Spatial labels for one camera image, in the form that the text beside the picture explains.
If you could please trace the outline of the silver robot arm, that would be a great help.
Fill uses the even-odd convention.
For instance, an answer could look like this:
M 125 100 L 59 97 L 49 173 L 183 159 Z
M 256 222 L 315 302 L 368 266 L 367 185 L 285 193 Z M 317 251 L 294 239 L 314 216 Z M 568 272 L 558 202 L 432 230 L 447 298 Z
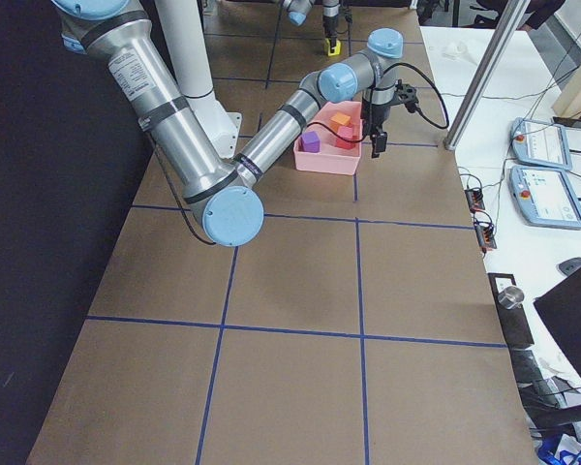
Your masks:
M 264 210 L 254 191 L 266 171 L 326 103 L 376 91 L 403 54 L 403 36 L 373 31 L 366 48 L 301 80 L 273 117 L 236 152 L 237 115 L 216 100 L 194 1 L 156 5 L 170 53 L 151 40 L 138 1 L 58 1 L 67 49 L 103 60 L 130 101 L 141 130 L 163 149 L 181 179 L 184 202 L 206 238 L 235 247 L 260 231 Z
M 302 25 L 308 14 L 313 9 L 316 1 L 313 0 L 277 0 L 291 24 L 295 26 Z M 341 12 L 341 1 L 322 0 L 322 27 L 324 32 L 324 49 L 328 56 L 336 56 L 341 52 L 341 43 L 338 39 L 337 28 L 339 25 L 339 16 Z

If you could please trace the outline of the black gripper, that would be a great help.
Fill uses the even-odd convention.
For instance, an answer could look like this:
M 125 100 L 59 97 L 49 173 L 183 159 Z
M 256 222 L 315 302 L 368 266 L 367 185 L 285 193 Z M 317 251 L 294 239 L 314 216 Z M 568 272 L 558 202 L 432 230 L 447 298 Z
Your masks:
M 333 34 L 332 37 L 326 35 L 324 38 L 324 46 L 326 50 L 332 50 L 333 46 L 339 44 L 339 38 L 337 35 L 337 28 L 339 25 L 338 16 L 323 16 L 322 17 L 322 27 L 325 34 Z
M 387 147 L 387 132 L 383 130 L 383 124 L 389 117 L 392 104 L 375 104 L 366 99 L 361 104 L 362 133 L 371 134 L 371 157 L 377 159 Z

